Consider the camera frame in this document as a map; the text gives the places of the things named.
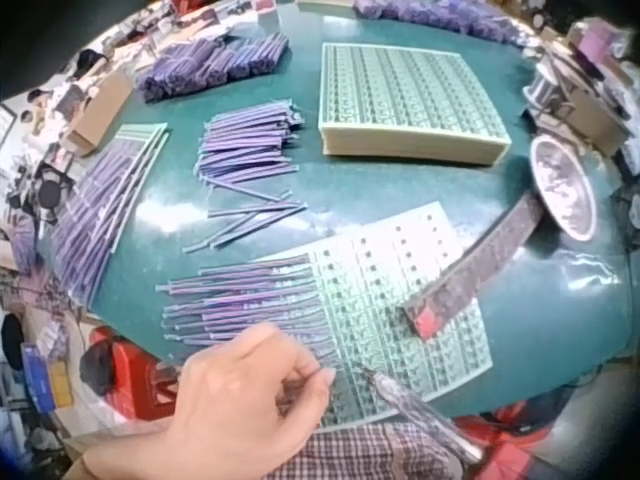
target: workbench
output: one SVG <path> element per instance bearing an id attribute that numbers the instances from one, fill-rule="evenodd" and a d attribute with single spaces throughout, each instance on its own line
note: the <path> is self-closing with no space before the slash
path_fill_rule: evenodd
<path id="1" fill-rule="evenodd" d="M 521 120 L 522 87 L 533 65 L 510 46 L 387 20 L 356 19 L 339 7 L 302 12 L 280 5 L 262 19 L 280 30 L 291 52 L 270 76 L 197 95 L 144 105 L 132 95 L 115 122 L 167 122 L 171 135 L 138 199 L 92 309 L 121 334 L 158 357 L 177 362 L 179 345 L 160 327 L 168 298 L 156 284 L 194 275 L 198 267 L 246 262 L 340 234 L 430 202 L 442 204 L 465 248 L 471 246 L 532 185 L 530 134 Z M 323 41 L 378 43 L 450 50 L 475 71 L 513 141 L 489 169 L 382 158 L 329 158 L 317 130 Z M 214 114 L 292 98 L 307 120 L 290 150 L 300 172 L 255 183 L 279 193 L 291 188 L 308 211 L 220 251 L 186 255 L 181 247 L 219 224 L 208 208 L 237 205 L 238 196 L 211 194 L 193 175 L 203 122 Z M 623 350 L 632 332 L 628 259 L 611 216 L 609 195 L 619 181 L 608 163 L 585 160 L 598 201 L 598 229 L 589 243 L 543 220 L 525 248 L 480 295 L 493 368 L 438 399 L 447 415 L 494 409 L 546 392 L 585 374 Z"/>

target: cable bundle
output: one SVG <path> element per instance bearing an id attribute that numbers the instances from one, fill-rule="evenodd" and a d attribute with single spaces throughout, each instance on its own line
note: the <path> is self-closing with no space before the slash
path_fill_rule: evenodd
<path id="1" fill-rule="evenodd" d="M 51 236 L 56 276 L 70 296 L 87 307 L 167 139 L 166 124 L 154 127 L 146 135 L 131 132 L 122 138 L 116 136 L 109 143 L 66 203 L 65 213 Z"/>
<path id="2" fill-rule="evenodd" d="M 236 215 L 240 218 L 205 240 L 183 248 L 183 252 L 222 247 L 307 208 L 306 204 L 288 201 L 290 191 L 273 196 L 240 186 L 298 171 L 291 159 L 282 155 L 283 148 L 297 138 L 291 130 L 303 123 L 293 108 L 291 100 L 278 100 L 216 115 L 206 125 L 194 173 L 213 188 L 224 188 L 266 203 L 210 211 L 209 218 Z M 249 223 L 265 212 L 272 214 Z"/>
<path id="3" fill-rule="evenodd" d="M 257 40 L 235 40 L 226 46 L 219 38 L 173 45 L 137 88 L 150 103 L 266 75 L 275 70 L 288 44 L 287 37 L 274 33 Z"/>
<path id="4" fill-rule="evenodd" d="M 18 272 L 29 275 L 36 266 L 36 229 L 35 220 L 29 215 L 21 215 L 13 235 L 10 238 L 11 250 L 16 261 Z"/>
<path id="5" fill-rule="evenodd" d="M 353 8 L 368 19 L 387 18 L 471 35 L 497 43 L 520 45 L 520 30 L 499 18 L 491 7 L 461 0 L 355 0 Z"/>
<path id="6" fill-rule="evenodd" d="M 251 325 L 271 322 L 313 350 L 323 365 L 337 360 L 307 255 L 203 268 L 196 277 L 172 280 L 156 290 L 172 299 L 188 297 L 164 307 L 167 340 L 206 348 L 233 339 Z"/>

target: person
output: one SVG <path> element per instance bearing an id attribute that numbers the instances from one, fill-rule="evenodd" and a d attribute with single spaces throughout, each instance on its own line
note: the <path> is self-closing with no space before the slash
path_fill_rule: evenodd
<path id="1" fill-rule="evenodd" d="M 65 480 L 247 480 L 298 453 L 329 403 L 335 370 L 269 323 L 192 355 L 184 365 L 175 414 L 162 432 L 90 448 Z M 285 416 L 283 383 L 302 390 Z"/>
<path id="2" fill-rule="evenodd" d="M 31 110 L 25 110 L 20 114 L 20 121 L 22 123 L 31 123 L 33 121 L 33 113 Z"/>
<path id="3" fill-rule="evenodd" d="M 27 102 L 36 109 L 33 134 L 48 144 L 57 143 L 85 97 L 72 78 L 52 90 L 31 90 L 27 94 Z"/>
<path id="4" fill-rule="evenodd" d="M 76 69 L 71 75 L 73 80 L 80 80 L 89 73 L 97 72 L 100 68 L 108 63 L 109 59 L 106 55 L 92 49 L 85 48 L 78 54 L 76 60 Z"/>

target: stack of circuit boards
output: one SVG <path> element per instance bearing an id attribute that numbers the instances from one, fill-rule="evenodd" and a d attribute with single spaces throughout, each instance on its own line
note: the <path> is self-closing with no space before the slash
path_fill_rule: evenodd
<path id="1" fill-rule="evenodd" d="M 511 139 L 456 53 L 325 43 L 318 128 L 327 155 L 491 165 Z"/>

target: cardboard box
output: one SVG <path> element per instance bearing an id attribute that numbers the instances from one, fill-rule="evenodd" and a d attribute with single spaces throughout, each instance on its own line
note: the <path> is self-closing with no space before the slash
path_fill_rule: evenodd
<path id="1" fill-rule="evenodd" d="M 69 125 L 61 145 L 80 156 L 95 150 L 132 90 L 132 81 L 120 70 L 107 75 L 98 94 Z"/>

